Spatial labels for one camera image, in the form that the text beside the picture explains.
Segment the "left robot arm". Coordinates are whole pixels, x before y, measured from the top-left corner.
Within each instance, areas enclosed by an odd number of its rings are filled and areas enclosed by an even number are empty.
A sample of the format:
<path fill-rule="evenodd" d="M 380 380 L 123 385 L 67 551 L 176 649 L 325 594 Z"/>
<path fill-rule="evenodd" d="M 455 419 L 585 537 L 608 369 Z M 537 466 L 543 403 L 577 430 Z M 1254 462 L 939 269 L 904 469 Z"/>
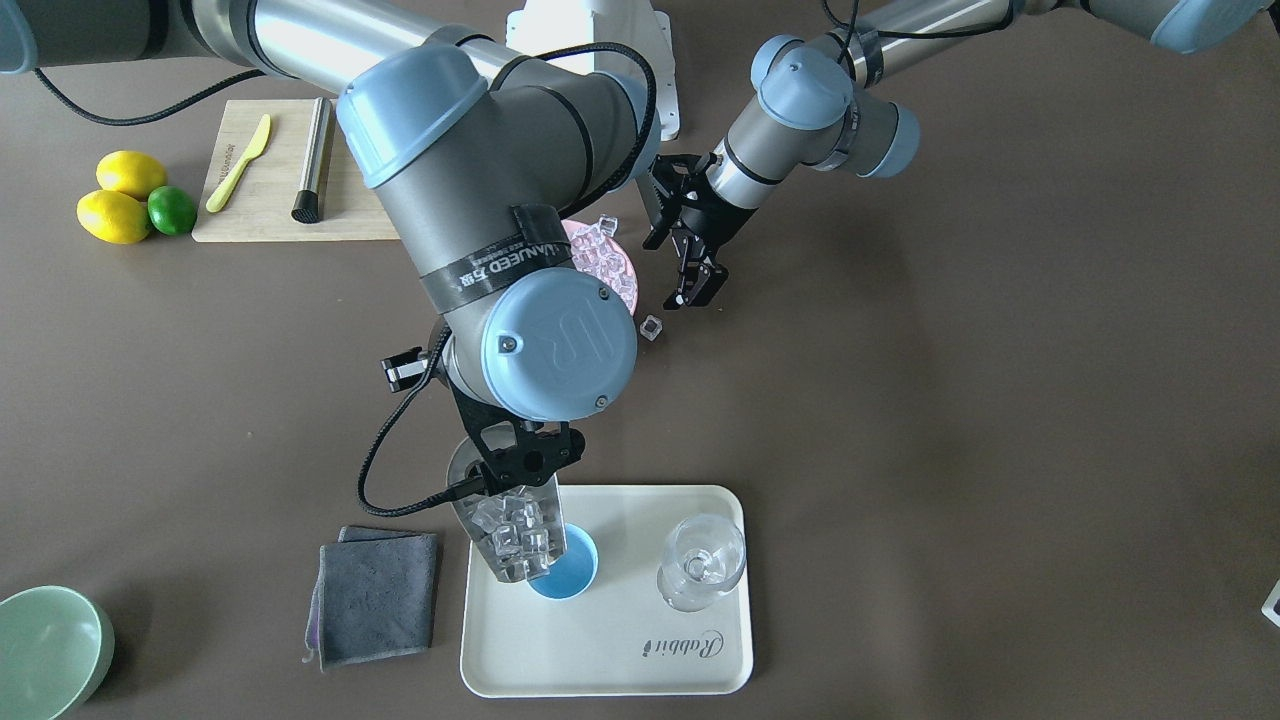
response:
<path fill-rule="evenodd" d="M 1055 1 L 892 1 L 835 20 L 822 36 L 769 38 L 751 61 L 753 99 L 701 155 L 659 155 L 641 182 L 648 250 L 671 242 L 678 279 L 668 310 L 707 306 L 728 278 L 716 255 L 799 167 L 890 178 L 914 159 L 915 115 L 870 95 L 965 38 L 1009 28 Z"/>

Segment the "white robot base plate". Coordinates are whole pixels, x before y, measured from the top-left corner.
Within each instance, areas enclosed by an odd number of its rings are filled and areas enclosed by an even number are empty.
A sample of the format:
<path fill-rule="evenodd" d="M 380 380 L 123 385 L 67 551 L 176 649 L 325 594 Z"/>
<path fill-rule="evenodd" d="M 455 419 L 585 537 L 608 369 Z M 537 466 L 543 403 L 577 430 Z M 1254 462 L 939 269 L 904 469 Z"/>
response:
<path fill-rule="evenodd" d="M 671 18 L 652 1 L 525 1 L 506 18 L 506 45 L 538 55 L 585 44 L 631 47 L 653 69 L 660 140 L 678 137 L 681 115 Z"/>

